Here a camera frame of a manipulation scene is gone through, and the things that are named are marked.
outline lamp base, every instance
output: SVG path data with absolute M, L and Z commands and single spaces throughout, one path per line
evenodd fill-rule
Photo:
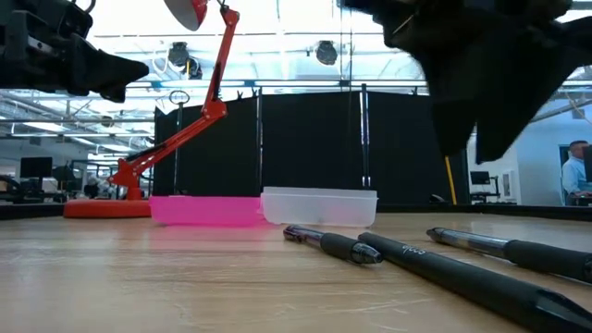
M 147 200 L 72 200 L 64 206 L 65 218 L 151 217 Z

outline table surface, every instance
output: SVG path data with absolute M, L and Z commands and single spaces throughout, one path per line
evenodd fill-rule
M 432 227 L 592 252 L 592 223 L 397 214 L 379 215 L 372 228 L 592 310 L 590 285 L 435 244 L 425 235 Z M 162 227 L 150 219 L 2 221 L 2 332 L 522 331 L 395 265 L 351 265 L 286 242 L 281 230 Z

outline red desk lamp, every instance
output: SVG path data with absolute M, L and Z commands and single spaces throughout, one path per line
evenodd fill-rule
M 175 18 L 185 28 L 197 31 L 204 22 L 207 13 L 208 0 L 165 0 L 166 6 Z M 125 217 L 150 217 L 150 205 L 142 200 L 140 190 L 140 175 L 143 171 L 158 163 L 161 159 L 171 154 L 185 142 L 189 141 L 201 131 L 205 130 L 217 120 L 227 114 L 226 105 L 218 98 L 220 81 L 224 74 L 224 68 L 230 53 L 230 46 L 236 25 L 239 22 L 238 12 L 230 9 L 224 1 L 217 0 L 220 4 L 220 14 L 226 24 L 222 44 L 216 60 L 214 73 L 210 86 L 205 96 L 202 107 L 202 116 L 187 128 L 170 137 L 165 142 L 143 152 L 120 158 L 117 163 L 118 172 L 108 180 L 111 184 L 128 188 L 126 200 L 72 200 L 68 201 L 64 208 L 64 217 L 70 218 L 125 218 Z

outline yellow pole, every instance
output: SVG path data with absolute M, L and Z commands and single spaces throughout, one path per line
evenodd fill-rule
M 446 171 L 448 172 L 448 182 L 450 183 L 450 194 L 452 195 L 452 204 L 456 205 L 456 191 L 454 190 L 454 180 L 452 179 L 452 169 L 450 168 L 450 159 L 446 156 Z

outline pink container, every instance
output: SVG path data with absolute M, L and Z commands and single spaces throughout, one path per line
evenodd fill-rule
M 153 196 L 152 218 L 166 225 L 258 227 L 268 225 L 259 198 Z

